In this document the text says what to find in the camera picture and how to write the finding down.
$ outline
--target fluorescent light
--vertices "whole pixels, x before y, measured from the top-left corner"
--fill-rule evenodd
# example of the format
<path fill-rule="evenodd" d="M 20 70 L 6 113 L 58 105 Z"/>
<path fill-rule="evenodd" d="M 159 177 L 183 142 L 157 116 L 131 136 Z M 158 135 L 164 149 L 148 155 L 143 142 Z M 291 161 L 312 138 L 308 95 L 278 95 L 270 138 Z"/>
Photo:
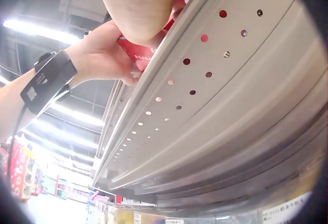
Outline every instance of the fluorescent light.
<path fill-rule="evenodd" d="M 8 84 L 10 81 L 6 80 L 4 77 L 0 76 L 0 81 L 4 84 Z"/>
<path fill-rule="evenodd" d="M 39 35 L 46 38 L 54 39 L 57 41 L 61 41 L 70 45 L 77 43 L 80 39 L 76 36 L 54 29 L 49 29 L 46 27 L 38 26 L 36 24 L 19 21 L 19 20 L 6 20 L 3 26 L 13 29 L 15 31 L 19 31 L 28 35 Z"/>
<path fill-rule="evenodd" d="M 0 81 L 4 84 L 8 84 L 10 83 L 10 81 L 6 80 L 4 77 L 0 76 Z M 78 111 L 73 111 L 65 106 L 62 106 L 62 105 L 59 105 L 59 104 L 56 104 L 56 103 L 51 103 L 50 104 L 50 107 L 61 112 L 61 113 L 64 113 L 66 115 L 69 115 L 71 117 L 73 117 L 74 119 L 77 119 L 79 121 L 83 121 L 85 123 L 89 123 L 89 124 L 92 124 L 92 125 L 95 125 L 95 126 L 103 126 L 104 125 L 104 122 L 101 120 L 101 119 L 98 119 L 98 118 L 94 118 L 90 115 L 87 115 L 87 114 L 83 114 L 81 112 L 78 112 Z"/>
<path fill-rule="evenodd" d="M 226 217 L 217 217 L 217 220 L 225 220 L 225 219 L 229 219 L 230 216 L 226 216 Z"/>
<path fill-rule="evenodd" d="M 53 142 L 51 142 L 51 141 L 45 140 L 45 139 L 43 139 L 43 138 L 41 138 L 41 137 L 39 137 L 39 136 L 37 136 L 37 135 L 31 133 L 30 131 L 28 131 L 28 130 L 26 130 L 26 129 L 22 129 L 21 131 L 22 131 L 23 133 L 26 133 L 26 134 L 28 134 L 29 136 L 31 136 L 31 137 L 37 139 L 38 141 L 43 142 L 44 144 L 46 144 L 47 146 L 49 146 L 49 147 L 51 147 L 51 148 L 53 148 L 53 149 L 56 149 L 56 150 L 62 151 L 62 152 L 67 153 L 67 154 L 69 154 L 69 155 L 77 156 L 77 157 L 79 157 L 79 158 L 81 158 L 81 159 L 84 159 L 84 160 L 87 160 L 87 161 L 90 161 L 90 162 L 93 162 L 93 161 L 94 161 L 94 158 L 93 158 L 93 157 L 89 157 L 89 156 L 85 156 L 85 155 L 82 155 L 82 154 L 78 154 L 78 153 L 76 153 L 76 152 L 74 152 L 74 151 L 71 151 L 71 150 L 66 149 L 66 148 L 64 148 L 64 147 L 61 147 L 61 146 L 59 146 L 59 145 L 57 145 L 57 144 L 55 144 L 55 143 L 53 143 Z"/>
<path fill-rule="evenodd" d="M 87 146 L 87 147 L 91 147 L 91 148 L 94 148 L 94 149 L 97 149 L 98 148 L 98 145 L 95 144 L 95 143 L 92 143 L 90 141 L 86 141 L 84 140 L 83 138 L 81 137 L 78 137 L 76 135 L 73 135 L 73 134 L 70 134 L 70 133 L 67 133 L 63 130 L 60 130 L 52 125 L 50 125 L 49 123 L 47 122 L 43 122 L 43 121 L 40 121 L 38 119 L 35 119 L 34 121 L 32 121 L 32 123 L 38 127 L 41 127 L 42 130 L 46 130 L 47 132 L 50 132 L 52 134 L 55 134 L 55 135 L 59 135 L 60 137 L 64 138 L 64 139 L 67 139 L 69 141 L 74 141 L 75 143 L 78 143 L 78 144 L 81 144 L 81 145 L 84 145 L 84 146 Z"/>
<path fill-rule="evenodd" d="M 92 168 L 92 166 L 90 166 L 90 165 L 88 165 L 88 164 L 84 164 L 84 163 L 80 163 L 80 162 L 73 161 L 73 160 L 71 160 L 70 158 L 66 158 L 66 157 L 64 157 L 64 156 L 62 156 L 62 155 L 60 155 L 60 154 L 57 154 L 57 153 L 55 153 L 55 152 L 53 152 L 53 151 L 50 151 L 50 150 L 48 150 L 48 149 L 46 149 L 46 148 L 44 148 L 44 147 L 42 147 L 42 146 L 40 146 L 40 145 L 34 143 L 33 141 L 28 140 L 28 139 L 24 136 L 24 134 L 23 134 L 21 137 L 19 137 L 19 136 L 16 135 L 15 138 L 16 138 L 17 141 L 20 142 L 20 143 L 22 143 L 22 142 L 23 142 L 23 143 L 26 143 L 26 142 L 30 143 L 30 144 L 33 146 L 34 149 L 37 149 L 37 151 L 39 151 L 39 152 L 38 152 L 38 157 L 41 156 L 41 155 L 46 155 L 47 157 L 52 155 L 53 157 L 60 158 L 62 161 L 65 161 L 65 162 L 69 162 L 69 163 L 72 163 L 72 164 L 79 165 L 81 168 L 88 168 L 88 169 L 91 169 L 91 168 Z"/>

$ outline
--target product on shelf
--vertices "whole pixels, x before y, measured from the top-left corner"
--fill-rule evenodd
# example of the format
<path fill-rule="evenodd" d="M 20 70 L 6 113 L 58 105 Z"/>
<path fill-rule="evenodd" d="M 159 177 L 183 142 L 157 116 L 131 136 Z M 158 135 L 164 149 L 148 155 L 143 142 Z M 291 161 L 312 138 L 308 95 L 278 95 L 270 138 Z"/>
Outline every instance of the product on shelf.
<path fill-rule="evenodd" d="M 20 145 L 17 141 L 13 142 L 13 155 L 11 160 L 10 182 L 12 195 L 23 201 L 27 201 L 31 197 L 31 182 L 35 177 L 35 154 L 28 147 Z M 7 154 L 3 148 L 1 149 L 2 159 Z M 3 176 L 7 175 L 8 160 L 2 170 Z"/>

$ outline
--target red product box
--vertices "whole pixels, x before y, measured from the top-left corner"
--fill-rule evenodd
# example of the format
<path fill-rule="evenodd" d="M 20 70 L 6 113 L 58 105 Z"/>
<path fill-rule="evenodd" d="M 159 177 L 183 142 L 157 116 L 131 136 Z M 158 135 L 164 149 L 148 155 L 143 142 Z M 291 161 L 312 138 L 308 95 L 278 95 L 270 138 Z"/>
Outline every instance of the red product box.
<path fill-rule="evenodd" d="M 171 13 L 168 23 L 163 28 L 164 30 L 169 30 L 174 23 L 172 14 L 173 12 Z M 145 70 L 151 60 L 151 57 L 156 51 L 155 49 L 133 44 L 129 42 L 123 35 L 117 40 L 117 42 L 132 59 L 132 61 L 136 63 L 136 66 L 141 72 Z"/>

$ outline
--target hand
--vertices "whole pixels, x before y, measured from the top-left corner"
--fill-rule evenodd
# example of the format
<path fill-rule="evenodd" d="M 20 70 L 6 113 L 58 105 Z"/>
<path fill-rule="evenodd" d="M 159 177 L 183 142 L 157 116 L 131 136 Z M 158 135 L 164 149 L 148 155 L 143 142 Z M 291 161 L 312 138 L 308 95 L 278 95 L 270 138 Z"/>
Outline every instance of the hand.
<path fill-rule="evenodd" d="M 118 27 L 109 21 L 65 49 L 77 70 L 69 83 L 71 88 L 95 79 L 121 79 L 129 86 L 137 82 L 131 74 L 138 71 L 135 64 L 117 43 L 120 35 Z"/>
<path fill-rule="evenodd" d="M 103 0 L 123 35 L 132 43 L 157 48 L 172 8 L 178 13 L 184 0 Z"/>

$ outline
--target black cable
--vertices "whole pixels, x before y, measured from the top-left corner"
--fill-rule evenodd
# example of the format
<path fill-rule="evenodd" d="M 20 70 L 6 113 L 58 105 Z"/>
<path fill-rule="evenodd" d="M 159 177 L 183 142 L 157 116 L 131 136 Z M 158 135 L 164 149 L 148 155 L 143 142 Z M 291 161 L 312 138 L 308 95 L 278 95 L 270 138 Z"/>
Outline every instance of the black cable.
<path fill-rule="evenodd" d="M 10 148 L 9 148 L 9 153 L 8 153 L 8 163 L 7 163 L 7 183 L 9 184 L 9 186 L 10 186 L 10 170 L 11 170 L 11 164 L 12 164 L 13 149 L 14 149 L 14 143 L 15 143 L 15 135 L 18 132 L 19 125 L 20 125 L 20 123 L 22 121 L 22 118 L 25 114 L 26 108 L 27 108 L 27 106 L 24 105 L 22 107 L 21 111 L 20 111 L 20 114 L 19 114 L 19 117 L 17 119 L 15 128 L 13 130 L 13 137 L 12 137 L 12 140 L 10 142 Z"/>

